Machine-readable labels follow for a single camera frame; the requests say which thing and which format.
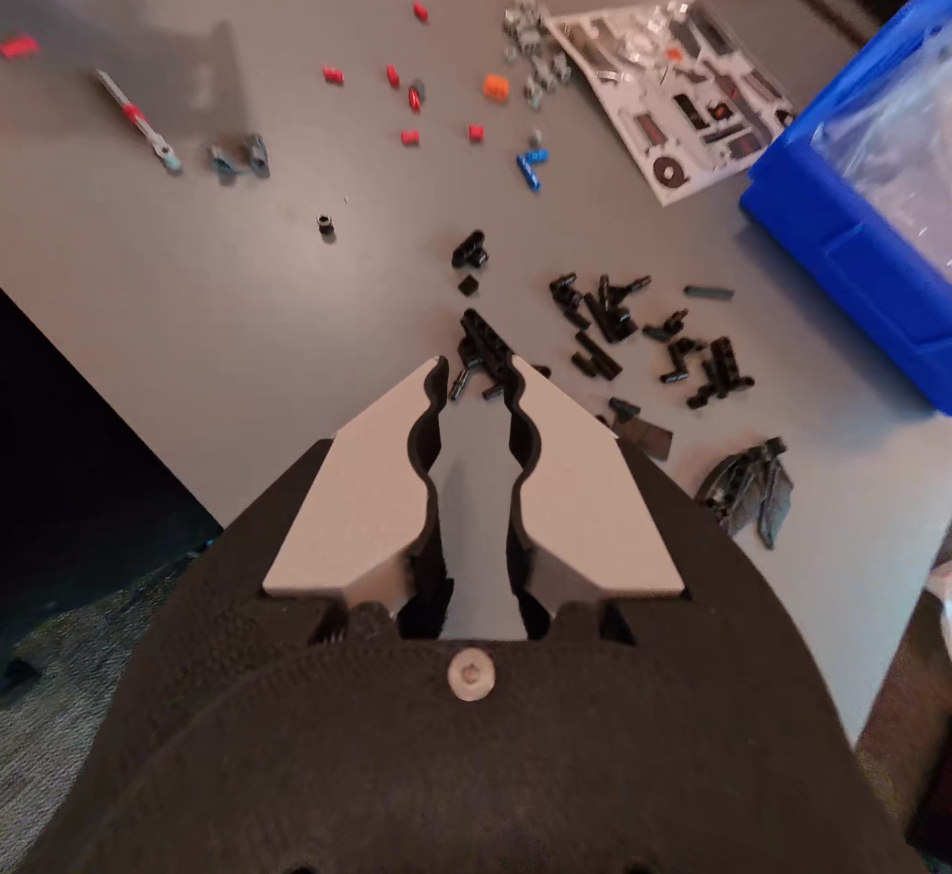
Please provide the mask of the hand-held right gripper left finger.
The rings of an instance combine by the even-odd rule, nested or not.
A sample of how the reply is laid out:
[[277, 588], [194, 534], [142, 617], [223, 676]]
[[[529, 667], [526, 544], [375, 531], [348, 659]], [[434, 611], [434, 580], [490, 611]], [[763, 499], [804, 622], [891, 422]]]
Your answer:
[[441, 603], [449, 579], [429, 472], [447, 384], [446, 358], [429, 358], [338, 429], [265, 575], [268, 596], [391, 613]]

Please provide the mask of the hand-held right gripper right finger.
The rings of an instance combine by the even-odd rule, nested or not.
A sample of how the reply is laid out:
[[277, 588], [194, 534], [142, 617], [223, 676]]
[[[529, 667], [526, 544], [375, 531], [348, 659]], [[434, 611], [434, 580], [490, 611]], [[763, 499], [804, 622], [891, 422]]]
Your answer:
[[618, 436], [517, 355], [507, 361], [507, 408], [519, 467], [507, 573], [527, 613], [682, 597], [683, 576]]

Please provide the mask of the black lego beam with pins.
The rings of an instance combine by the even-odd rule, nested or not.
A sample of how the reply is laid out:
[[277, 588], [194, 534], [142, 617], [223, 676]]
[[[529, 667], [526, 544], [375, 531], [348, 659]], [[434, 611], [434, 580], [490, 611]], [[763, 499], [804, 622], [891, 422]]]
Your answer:
[[449, 389], [448, 399], [454, 402], [462, 396], [470, 375], [476, 370], [481, 370], [492, 380], [482, 393], [485, 401], [504, 396], [514, 371], [511, 362], [513, 350], [475, 309], [467, 308], [460, 324], [463, 338], [458, 344], [458, 355], [462, 368]]

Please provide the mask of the dark grey lego panel piece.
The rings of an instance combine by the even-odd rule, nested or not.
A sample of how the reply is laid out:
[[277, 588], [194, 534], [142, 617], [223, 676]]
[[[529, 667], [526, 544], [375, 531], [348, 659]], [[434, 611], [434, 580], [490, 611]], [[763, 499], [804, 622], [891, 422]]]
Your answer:
[[261, 180], [271, 177], [267, 146], [259, 133], [249, 133], [234, 145], [237, 152], [232, 153], [215, 142], [206, 147], [208, 166], [220, 184], [231, 185], [244, 175]]

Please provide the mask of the long grey lego axle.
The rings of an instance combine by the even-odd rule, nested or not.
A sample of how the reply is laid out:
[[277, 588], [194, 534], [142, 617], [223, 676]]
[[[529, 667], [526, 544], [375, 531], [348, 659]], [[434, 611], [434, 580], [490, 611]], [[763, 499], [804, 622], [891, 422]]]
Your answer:
[[[118, 108], [120, 109], [121, 113], [123, 114], [123, 112], [122, 112], [122, 110], [121, 110], [122, 105], [125, 104], [125, 103], [129, 103], [129, 102], [133, 103], [133, 102], [132, 102], [131, 100], [129, 100], [129, 99], [126, 97], [126, 95], [125, 95], [125, 94], [123, 93], [123, 91], [119, 88], [119, 86], [115, 83], [115, 81], [111, 78], [111, 76], [110, 76], [109, 74], [107, 74], [105, 71], [96, 70], [96, 71], [95, 71], [95, 76], [96, 76], [96, 78], [98, 79], [99, 83], [103, 86], [103, 88], [105, 89], [105, 91], [110, 95], [110, 97], [113, 99], [113, 101], [117, 104]], [[167, 141], [157, 130], [155, 130], [155, 128], [152, 126], [152, 124], [151, 124], [150, 122], [149, 122], [149, 126], [148, 126], [148, 127], [139, 128], [139, 127], [135, 126], [134, 124], [132, 124], [128, 119], [126, 119], [126, 120], [127, 120], [136, 130], [138, 130], [139, 133], [145, 138], [145, 140], [148, 142], [149, 147], [151, 148], [151, 150], [152, 150], [152, 147], [151, 147], [151, 144], [150, 144], [150, 139], [151, 139], [151, 138], [154, 138], [154, 137], [156, 137], [156, 136], [159, 136], [159, 137], [163, 138], [165, 141]]]

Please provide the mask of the black curved lego panel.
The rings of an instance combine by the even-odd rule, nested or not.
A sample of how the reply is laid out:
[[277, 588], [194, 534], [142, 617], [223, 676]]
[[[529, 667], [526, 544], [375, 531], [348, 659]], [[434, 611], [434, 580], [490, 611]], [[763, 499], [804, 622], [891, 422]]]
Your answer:
[[709, 511], [731, 538], [750, 525], [757, 531], [757, 515], [768, 464], [787, 451], [777, 436], [722, 459], [696, 491], [694, 500]]

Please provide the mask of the dark slim lego panel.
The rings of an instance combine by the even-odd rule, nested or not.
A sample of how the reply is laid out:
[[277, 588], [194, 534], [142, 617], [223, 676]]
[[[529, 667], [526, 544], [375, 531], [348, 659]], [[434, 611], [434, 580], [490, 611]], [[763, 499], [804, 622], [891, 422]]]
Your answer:
[[795, 485], [779, 457], [768, 464], [764, 481], [757, 515], [757, 534], [763, 545], [773, 550], [790, 512]]

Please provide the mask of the scattered black lego pieces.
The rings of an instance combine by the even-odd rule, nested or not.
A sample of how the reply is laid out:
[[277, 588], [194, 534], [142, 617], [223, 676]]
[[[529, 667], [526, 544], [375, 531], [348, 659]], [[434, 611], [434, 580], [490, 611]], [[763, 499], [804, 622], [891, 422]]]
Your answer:
[[[453, 250], [451, 264], [454, 269], [475, 270], [481, 268], [487, 259], [484, 233], [474, 231]], [[582, 351], [575, 352], [570, 360], [585, 377], [613, 382], [622, 373], [623, 367], [589, 335], [591, 322], [582, 316], [579, 307], [583, 302], [586, 304], [591, 319], [607, 344], [622, 343], [639, 331], [625, 300], [634, 292], [647, 288], [652, 277], [646, 275], [628, 284], [615, 285], [607, 274], [603, 274], [597, 293], [582, 293], [576, 287], [576, 281], [577, 273], [571, 272], [560, 275], [549, 283], [553, 302], [576, 329], [575, 340], [582, 347]], [[458, 289], [464, 296], [470, 297], [479, 290], [479, 282], [474, 274], [468, 273], [458, 285]], [[684, 294], [729, 300], [733, 291], [686, 286]], [[690, 371], [689, 357], [699, 355], [706, 380], [686, 399], [688, 408], [705, 408], [712, 399], [723, 400], [731, 394], [752, 389], [756, 381], [752, 376], [742, 373], [728, 336], [706, 343], [683, 334], [687, 313], [688, 309], [676, 310], [660, 325], [645, 325], [640, 329], [646, 337], [665, 345], [670, 356], [672, 368], [660, 377], [660, 382], [674, 384], [687, 379]], [[610, 397], [608, 404], [613, 410], [613, 422], [608, 423], [599, 416], [597, 420], [609, 427], [616, 436], [647, 453], [649, 457], [662, 463], [667, 461], [673, 441], [672, 432], [644, 420], [640, 407], [621, 397]]]

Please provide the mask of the lego sticker sheet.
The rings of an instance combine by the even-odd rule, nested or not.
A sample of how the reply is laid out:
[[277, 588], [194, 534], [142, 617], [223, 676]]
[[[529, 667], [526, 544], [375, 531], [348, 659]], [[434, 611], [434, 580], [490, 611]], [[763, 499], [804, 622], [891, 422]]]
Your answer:
[[700, 0], [546, 18], [662, 206], [747, 171], [793, 102]]

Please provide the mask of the scattered small red lego bushes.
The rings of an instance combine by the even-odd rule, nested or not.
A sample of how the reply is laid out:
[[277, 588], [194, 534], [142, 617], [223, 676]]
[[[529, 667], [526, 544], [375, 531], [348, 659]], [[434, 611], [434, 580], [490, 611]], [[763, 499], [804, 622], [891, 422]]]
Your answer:
[[[428, 10], [422, 5], [421, 2], [415, 0], [412, 4], [412, 11], [414, 17], [421, 24], [428, 24]], [[324, 65], [322, 68], [322, 73], [327, 84], [341, 86], [345, 82], [344, 73], [330, 65]], [[386, 64], [386, 78], [388, 86], [395, 91], [401, 89], [401, 80], [397, 68], [392, 63]], [[417, 115], [420, 113], [422, 105], [417, 101], [414, 95], [408, 87], [408, 103], [411, 109], [411, 113]], [[401, 144], [405, 147], [418, 147], [421, 144], [420, 132], [417, 129], [406, 129], [400, 131], [400, 140]], [[471, 124], [468, 127], [468, 141], [474, 144], [482, 144], [484, 142], [484, 128], [480, 125]]]

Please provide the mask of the blue plastic bin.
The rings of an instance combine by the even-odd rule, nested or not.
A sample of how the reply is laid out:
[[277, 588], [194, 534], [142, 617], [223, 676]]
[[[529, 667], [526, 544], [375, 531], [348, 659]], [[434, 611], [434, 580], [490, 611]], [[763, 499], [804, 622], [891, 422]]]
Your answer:
[[934, 409], [951, 412], [950, 279], [812, 147], [835, 112], [950, 21], [951, 0], [910, 0], [754, 164], [740, 206], [820, 285]]

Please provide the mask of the pile of light grey connectors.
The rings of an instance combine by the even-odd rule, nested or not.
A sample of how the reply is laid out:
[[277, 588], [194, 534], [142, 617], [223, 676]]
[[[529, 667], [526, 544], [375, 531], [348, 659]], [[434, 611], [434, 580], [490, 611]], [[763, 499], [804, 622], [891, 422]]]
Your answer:
[[546, 23], [548, 11], [538, 0], [512, 0], [503, 15], [507, 67], [526, 68], [523, 97], [530, 110], [539, 112], [544, 100], [564, 88], [572, 65], [562, 45]]

